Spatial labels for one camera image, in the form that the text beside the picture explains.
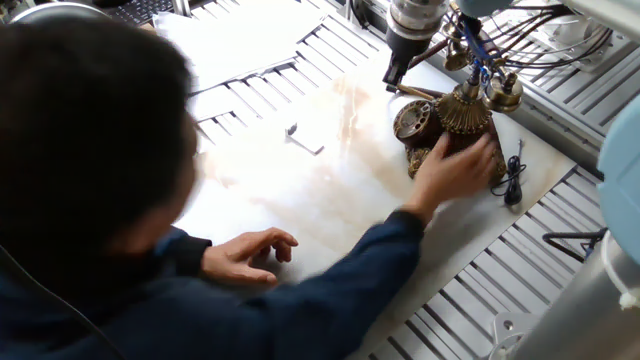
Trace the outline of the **person's right hand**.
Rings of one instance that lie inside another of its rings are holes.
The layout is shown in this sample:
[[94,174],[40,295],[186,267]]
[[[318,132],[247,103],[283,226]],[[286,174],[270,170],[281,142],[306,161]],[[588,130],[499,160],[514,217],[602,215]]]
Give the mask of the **person's right hand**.
[[488,134],[472,146],[447,156],[450,136],[440,136],[414,176],[412,192],[401,207],[426,226],[444,202],[466,198],[488,187],[496,167],[496,144]]

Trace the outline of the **person's left hand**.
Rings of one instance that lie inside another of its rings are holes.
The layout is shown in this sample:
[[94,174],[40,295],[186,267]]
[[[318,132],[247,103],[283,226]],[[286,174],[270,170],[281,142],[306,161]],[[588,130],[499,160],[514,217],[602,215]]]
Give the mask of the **person's left hand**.
[[201,273],[211,280],[227,285],[275,286],[277,276],[256,268],[256,260],[265,259],[275,251],[280,263],[292,260],[292,249],[299,245],[289,233],[278,228],[246,232],[216,246],[208,247],[201,259]]

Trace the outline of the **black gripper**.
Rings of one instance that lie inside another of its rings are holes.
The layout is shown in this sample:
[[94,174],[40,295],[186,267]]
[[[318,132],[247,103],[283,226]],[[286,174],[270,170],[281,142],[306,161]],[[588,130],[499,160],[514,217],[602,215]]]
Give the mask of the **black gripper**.
[[423,54],[431,43],[432,32],[409,34],[399,29],[388,28],[386,42],[391,49],[391,58],[383,82],[389,86],[397,87],[414,58]]

